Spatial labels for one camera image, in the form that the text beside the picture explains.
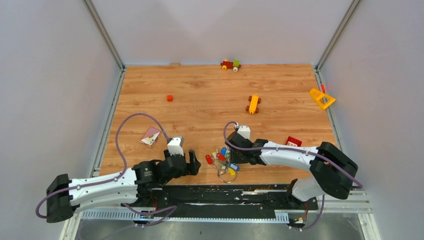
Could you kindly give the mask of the keyring with colourful keys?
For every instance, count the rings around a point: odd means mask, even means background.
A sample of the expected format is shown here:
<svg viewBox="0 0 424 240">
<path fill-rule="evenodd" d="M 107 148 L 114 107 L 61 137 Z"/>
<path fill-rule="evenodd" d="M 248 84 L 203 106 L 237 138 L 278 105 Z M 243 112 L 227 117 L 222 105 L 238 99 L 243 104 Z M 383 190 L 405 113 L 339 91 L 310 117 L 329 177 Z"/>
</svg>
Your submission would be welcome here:
<svg viewBox="0 0 424 240">
<path fill-rule="evenodd" d="M 231 184 L 237 179 L 240 167 L 237 163 L 232 161 L 229 147 L 212 150 L 210 154 L 205 155 L 205 160 L 208 165 L 216 169 L 216 175 L 222 183 Z M 224 180 L 222 176 L 225 174 L 229 174 L 231 180 Z"/>
</svg>

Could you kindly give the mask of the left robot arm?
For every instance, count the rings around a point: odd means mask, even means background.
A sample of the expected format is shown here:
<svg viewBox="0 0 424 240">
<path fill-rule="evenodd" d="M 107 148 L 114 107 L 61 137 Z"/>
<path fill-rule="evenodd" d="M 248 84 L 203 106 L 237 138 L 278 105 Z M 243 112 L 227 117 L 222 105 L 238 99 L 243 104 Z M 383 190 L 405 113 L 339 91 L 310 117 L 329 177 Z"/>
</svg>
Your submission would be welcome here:
<svg viewBox="0 0 424 240">
<path fill-rule="evenodd" d="M 142 161 L 124 173 L 74 179 L 66 173 L 56 176 L 46 189 L 46 222 L 59 223 L 84 210 L 114 204 L 137 202 L 146 207 L 153 201 L 150 189 L 199 173 L 201 163 L 194 150 L 189 150 L 188 159 L 168 150 L 164 156 L 164 160 Z"/>
</svg>

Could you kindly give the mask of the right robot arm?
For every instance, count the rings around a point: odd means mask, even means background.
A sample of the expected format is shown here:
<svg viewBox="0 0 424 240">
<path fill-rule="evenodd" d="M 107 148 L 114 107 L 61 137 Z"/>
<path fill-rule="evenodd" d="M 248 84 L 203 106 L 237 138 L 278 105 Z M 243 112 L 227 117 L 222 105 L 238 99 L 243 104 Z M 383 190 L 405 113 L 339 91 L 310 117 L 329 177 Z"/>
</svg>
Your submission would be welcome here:
<svg viewBox="0 0 424 240">
<path fill-rule="evenodd" d="M 287 166 L 310 172 L 309 177 L 294 179 L 288 187 L 285 201 L 292 209 L 320 195 L 347 199 L 358 171 L 358 165 L 330 142 L 313 147 L 283 145 L 266 139 L 252 142 L 234 131 L 225 143 L 236 163 Z"/>
</svg>

